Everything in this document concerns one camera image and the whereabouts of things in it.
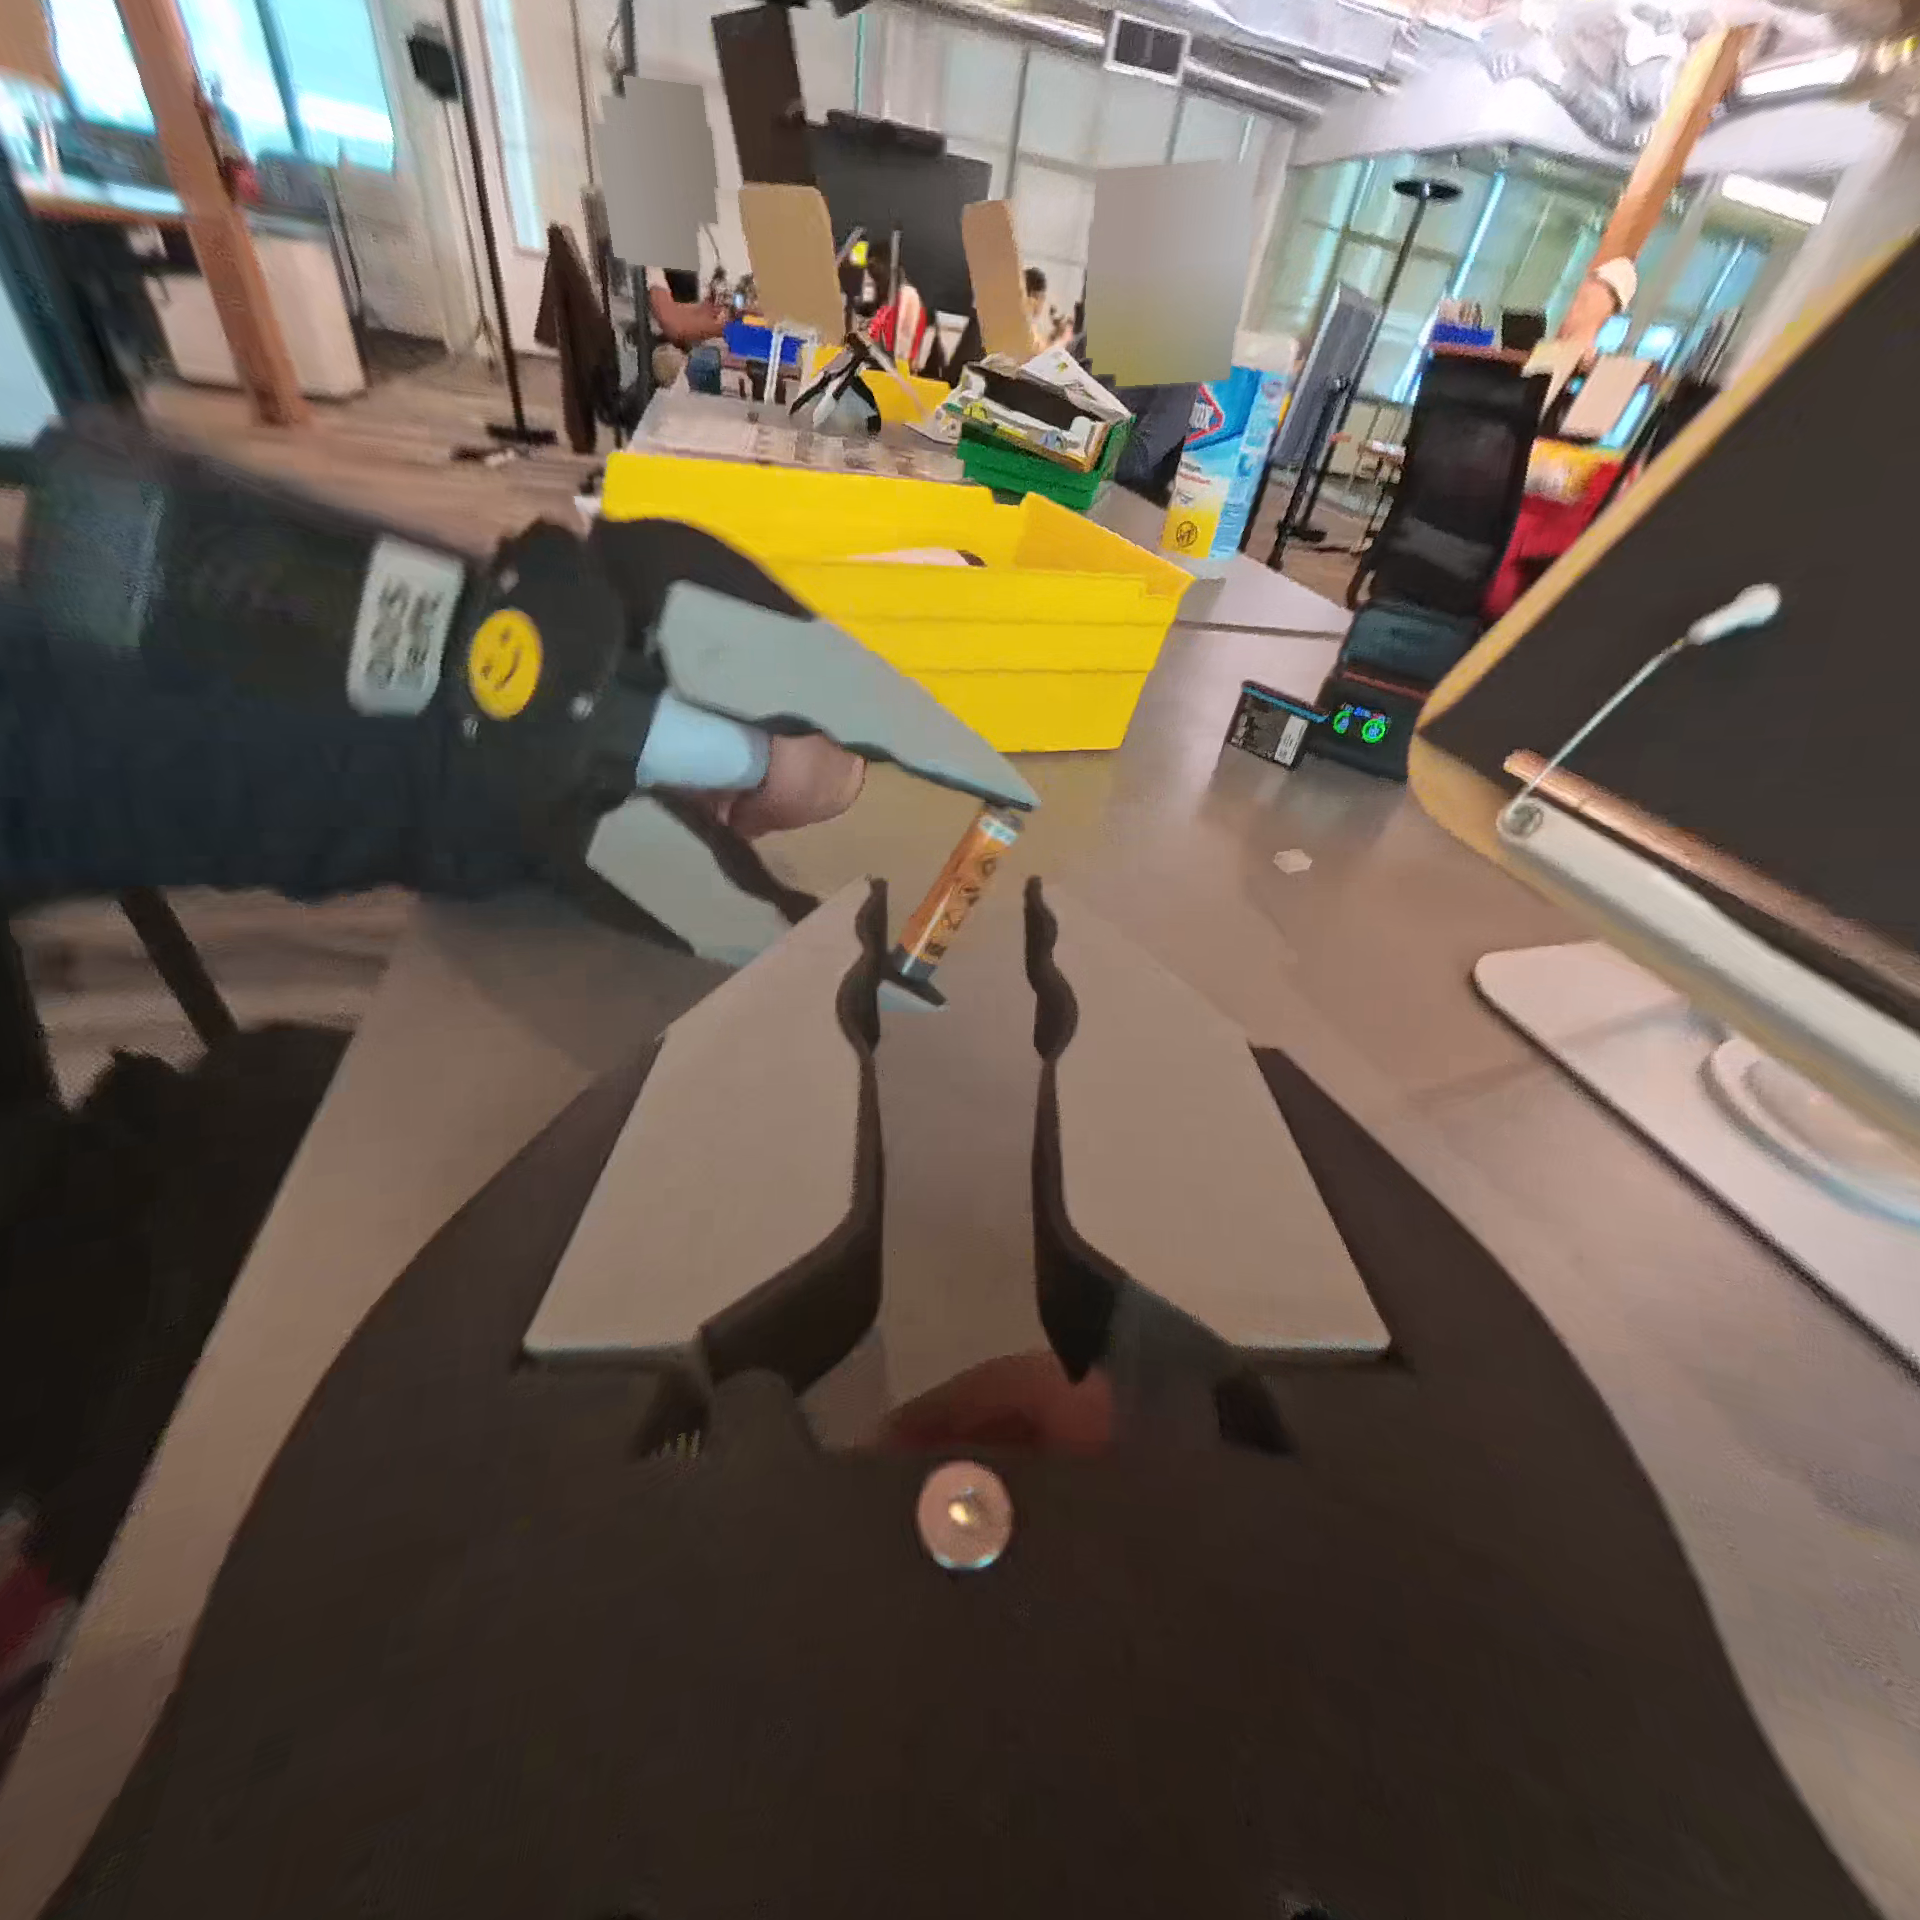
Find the printed paper sheet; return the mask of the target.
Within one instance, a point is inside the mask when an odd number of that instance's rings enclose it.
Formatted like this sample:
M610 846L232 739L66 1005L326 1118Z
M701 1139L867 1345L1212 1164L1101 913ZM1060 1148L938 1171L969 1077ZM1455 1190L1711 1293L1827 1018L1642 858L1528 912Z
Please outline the printed paper sheet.
M900 424L843 432L792 420L784 409L728 395L656 390L623 444L633 454L728 461L755 465L806 465L820 473L911 475L920 482L967 482L953 450Z

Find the black hanging jacket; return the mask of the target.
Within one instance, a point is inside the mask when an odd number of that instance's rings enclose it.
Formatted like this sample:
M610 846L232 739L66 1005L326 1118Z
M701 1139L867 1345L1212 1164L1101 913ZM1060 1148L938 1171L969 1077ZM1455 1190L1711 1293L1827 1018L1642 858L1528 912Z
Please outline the black hanging jacket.
M618 424L618 337L575 236L554 220L545 239L535 341L559 358L566 444L591 454L598 426Z

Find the blue white wipes canister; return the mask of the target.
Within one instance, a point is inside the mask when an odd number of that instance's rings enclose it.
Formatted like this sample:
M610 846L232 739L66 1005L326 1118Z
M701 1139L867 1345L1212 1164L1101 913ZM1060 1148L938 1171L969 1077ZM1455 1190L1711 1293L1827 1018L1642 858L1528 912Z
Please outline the blue white wipes canister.
M1215 572L1234 560L1288 382L1294 376L1275 364L1234 364L1196 388L1158 527L1164 557Z

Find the black book stand wooden edge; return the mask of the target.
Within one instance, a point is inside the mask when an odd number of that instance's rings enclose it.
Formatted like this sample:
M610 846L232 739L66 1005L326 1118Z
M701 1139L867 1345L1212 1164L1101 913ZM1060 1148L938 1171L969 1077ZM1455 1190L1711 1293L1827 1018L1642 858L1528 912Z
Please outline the black book stand wooden edge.
M1672 658L1740 586L1781 611ZM1917 240L1775 338L1446 671L1409 791L1484 860L1917 1147Z

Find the black device green lights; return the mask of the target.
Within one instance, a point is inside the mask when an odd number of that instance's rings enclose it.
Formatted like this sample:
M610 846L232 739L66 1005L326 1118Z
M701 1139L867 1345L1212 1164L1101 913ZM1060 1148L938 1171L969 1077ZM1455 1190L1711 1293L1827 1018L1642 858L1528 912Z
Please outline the black device green lights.
M1393 598L1367 600L1354 611L1316 691L1319 720L1308 732L1308 753L1400 783L1433 686L1480 632L1477 613L1458 618Z

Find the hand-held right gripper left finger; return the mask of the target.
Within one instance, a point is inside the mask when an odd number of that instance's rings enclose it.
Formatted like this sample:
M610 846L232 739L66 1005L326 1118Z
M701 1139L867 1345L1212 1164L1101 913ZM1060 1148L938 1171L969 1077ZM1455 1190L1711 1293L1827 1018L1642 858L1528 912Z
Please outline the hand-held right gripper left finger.
M853 882L677 1018L521 1336L700 1386L830 1379L881 1301L879 971Z

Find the small black box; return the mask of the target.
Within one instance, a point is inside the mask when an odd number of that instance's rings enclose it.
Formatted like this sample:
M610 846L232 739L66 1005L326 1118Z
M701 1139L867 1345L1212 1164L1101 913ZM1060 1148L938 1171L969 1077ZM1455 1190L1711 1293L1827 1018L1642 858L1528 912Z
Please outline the small black box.
M1227 717L1225 746L1258 756L1270 768L1294 771L1316 732L1324 725L1324 709L1273 686L1245 680L1237 686L1234 712Z

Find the black and white tool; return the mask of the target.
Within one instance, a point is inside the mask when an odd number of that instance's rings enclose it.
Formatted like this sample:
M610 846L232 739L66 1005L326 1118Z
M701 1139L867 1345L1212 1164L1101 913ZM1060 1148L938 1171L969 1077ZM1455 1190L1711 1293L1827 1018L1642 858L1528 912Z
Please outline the black and white tool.
M861 334L850 334L815 373L802 376L788 417L815 435L864 440L881 432L879 395L899 373L893 358Z

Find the whiteboard easel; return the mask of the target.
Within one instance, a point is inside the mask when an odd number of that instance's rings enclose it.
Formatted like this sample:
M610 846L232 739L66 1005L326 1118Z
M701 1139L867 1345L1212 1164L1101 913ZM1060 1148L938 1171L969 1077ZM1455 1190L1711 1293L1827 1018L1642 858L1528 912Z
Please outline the whiteboard easel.
M1341 395L1354 390L1367 364L1378 319L1378 299L1344 280L1335 286L1304 358L1294 405L1273 448L1273 465L1288 473L1312 473L1319 465Z

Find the wooden post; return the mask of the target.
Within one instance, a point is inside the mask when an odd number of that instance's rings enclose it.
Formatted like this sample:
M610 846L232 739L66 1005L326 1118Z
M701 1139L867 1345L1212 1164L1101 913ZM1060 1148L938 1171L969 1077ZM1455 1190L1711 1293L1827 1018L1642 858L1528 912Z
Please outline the wooden post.
M1600 325L1616 312L1616 292L1600 270L1616 261L1639 261L1646 239L1654 231L1667 195L1674 191L1674 181L1681 178L1683 163L1697 145L1697 136L1704 134L1717 105L1737 83L1740 64L1750 59L1757 36L1761 24L1754 18L1715 24L1678 64L1667 102L1646 134L1627 187L1600 231L1592 261L1586 265L1586 273L1556 325L1555 341L1568 344L1577 361L1592 352Z
M227 188L215 117L175 2L117 2L168 187L215 302L242 390L262 424L310 424L247 219Z

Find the red cloth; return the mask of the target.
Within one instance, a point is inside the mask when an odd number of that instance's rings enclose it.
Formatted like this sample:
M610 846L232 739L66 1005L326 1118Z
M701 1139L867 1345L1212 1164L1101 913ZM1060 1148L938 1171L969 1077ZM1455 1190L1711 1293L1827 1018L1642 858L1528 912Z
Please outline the red cloth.
M1526 465L1521 507L1482 593L1493 626L1596 520L1624 470L1624 454L1596 444L1537 438Z

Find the yellow plastic bin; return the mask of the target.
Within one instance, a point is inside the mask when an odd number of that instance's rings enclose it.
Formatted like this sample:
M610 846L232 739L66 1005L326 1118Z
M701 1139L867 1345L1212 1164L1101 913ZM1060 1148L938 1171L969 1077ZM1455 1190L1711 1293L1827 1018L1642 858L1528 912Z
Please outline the yellow plastic bin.
M723 537L1012 756L1117 749L1190 586L1045 495L964 482L621 450L598 499Z

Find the green plastic bin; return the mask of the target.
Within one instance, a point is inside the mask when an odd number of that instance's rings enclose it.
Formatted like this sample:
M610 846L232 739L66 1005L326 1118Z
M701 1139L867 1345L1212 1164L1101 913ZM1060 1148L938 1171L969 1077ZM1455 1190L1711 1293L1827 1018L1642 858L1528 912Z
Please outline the green plastic bin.
M964 420L957 461L969 482L991 489L1000 499L1045 495L1072 512L1086 512L1113 479L1129 438L1134 424L1117 420L1095 464L1072 465L1034 444Z

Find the orange battery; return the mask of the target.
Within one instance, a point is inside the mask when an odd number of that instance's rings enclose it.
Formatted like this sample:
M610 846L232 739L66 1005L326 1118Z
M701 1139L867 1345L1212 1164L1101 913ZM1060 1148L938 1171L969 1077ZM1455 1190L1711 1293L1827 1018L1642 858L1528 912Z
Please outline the orange battery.
M947 999L938 971L974 917L974 907L1018 846L1029 813L1021 806L983 806L947 853L938 878L900 925L899 942L888 952L888 981L926 1008L943 1008Z

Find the black floor lamp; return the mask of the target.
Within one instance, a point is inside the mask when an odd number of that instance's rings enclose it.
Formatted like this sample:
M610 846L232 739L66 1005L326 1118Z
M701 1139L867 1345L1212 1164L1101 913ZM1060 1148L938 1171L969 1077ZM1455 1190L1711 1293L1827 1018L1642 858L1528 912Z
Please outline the black floor lamp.
M1427 212L1433 204L1455 201L1458 200L1458 181L1437 178L1437 177L1405 177L1405 178L1393 178L1393 195L1408 204L1408 220L1405 220L1397 252L1390 256L1385 286L1374 298L1378 305L1380 305L1380 319L1374 325L1371 354L1378 349L1378 337L1380 337L1385 315L1390 312L1390 299L1400 290L1400 278L1408 270L1408 261L1409 261L1409 252L1415 252L1415 240L1419 236L1419 225L1424 225ZM1341 395L1341 405L1335 410L1335 432L1328 435L1328 444L1324 444L1324 454L1322 454L1319 465L1312 473L1297 473L1297 479L1294 479L1294 489L1287 495L1287 507L1283 507L1283 515L1275 523L1273 545L1270 545L1270 553L1266 553L1266 568L1270 572L1283 572L1287 549L1308 531L1308 515L1316 510L1316 495L1319 495L1319 489L1324 482L1324 470L1328 470L1328 461L1332 461L1332 440L1344 426L1344 417L1348 417L1348 410L1354 405L1354 395L1361 388L1363 373L1358 376L1354 390L1352 395Z

